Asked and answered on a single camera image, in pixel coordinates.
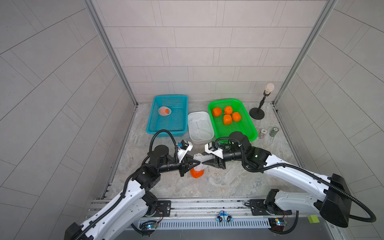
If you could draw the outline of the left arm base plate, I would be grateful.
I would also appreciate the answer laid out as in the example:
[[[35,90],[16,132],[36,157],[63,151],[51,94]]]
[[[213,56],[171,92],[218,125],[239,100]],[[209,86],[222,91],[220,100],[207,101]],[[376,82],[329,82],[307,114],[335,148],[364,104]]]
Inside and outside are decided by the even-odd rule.
[[[159,217],[169,217],[171,212],[171,204],[172,202],[167,201],[157,201],[156,205],[155,203],[152,203],[147,213],[145,214],[145,217],[148,218],[159,218]]]

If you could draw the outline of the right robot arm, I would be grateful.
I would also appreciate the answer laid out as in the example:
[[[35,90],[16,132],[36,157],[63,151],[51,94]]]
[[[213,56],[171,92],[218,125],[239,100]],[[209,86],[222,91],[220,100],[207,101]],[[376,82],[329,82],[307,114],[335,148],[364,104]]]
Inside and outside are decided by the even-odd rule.
[[[250,173],[268,174],[304,190],[303,193],[288,193],[272,189],[263,203],[249,203],[258,211],[270,215],[284,215],[290,211],[312,213],[342,228],[348,227],[350,219],[367,223],[377,220],[372,210],[351,195],[340,175],[328,177],[292,165],[267,150],[252,146],[241,132],[206,144],[205,153],[196,154],[194,159],[218,169],[226,169],[229,161],[240,161]]]

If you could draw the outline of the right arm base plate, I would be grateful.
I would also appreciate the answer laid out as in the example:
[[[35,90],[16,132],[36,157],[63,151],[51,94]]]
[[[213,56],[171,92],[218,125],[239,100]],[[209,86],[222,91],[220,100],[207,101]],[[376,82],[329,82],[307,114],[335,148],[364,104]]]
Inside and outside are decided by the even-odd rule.
[[[267,201],[264,199],[260,200],[249,200],[244,202],[244,205],[251,209],[253,216],[283,216],[292,215],[292,211],[283,211],[274,202]]]

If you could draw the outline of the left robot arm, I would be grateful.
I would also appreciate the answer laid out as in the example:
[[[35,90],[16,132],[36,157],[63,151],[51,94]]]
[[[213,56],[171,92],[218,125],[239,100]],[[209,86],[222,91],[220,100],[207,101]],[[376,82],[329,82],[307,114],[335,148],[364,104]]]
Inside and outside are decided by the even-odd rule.
[[[154,147],[152,139],[147,156],[126,179],[123,190],[82,224],[72,223],[65,231],[66,240],[114,240],[135,221],[155,213],[158,198],[150,190],[160,181],[161,173],[178,171],[183,177],[200,164],[188,155],[193,148],[191,142],[177,143],[168,130],[160,130],[154,137],[161,133],[171,138],[174,154],[170,155],[165,145]]]

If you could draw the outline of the netted orange front corner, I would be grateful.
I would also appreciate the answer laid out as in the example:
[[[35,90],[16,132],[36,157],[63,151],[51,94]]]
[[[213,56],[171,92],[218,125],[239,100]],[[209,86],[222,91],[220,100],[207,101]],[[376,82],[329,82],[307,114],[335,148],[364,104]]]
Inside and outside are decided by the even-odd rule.
[[[234,122],[239,122],[242,119],[242,116],[239,112],[234,112],[232,114],[232,119]]]

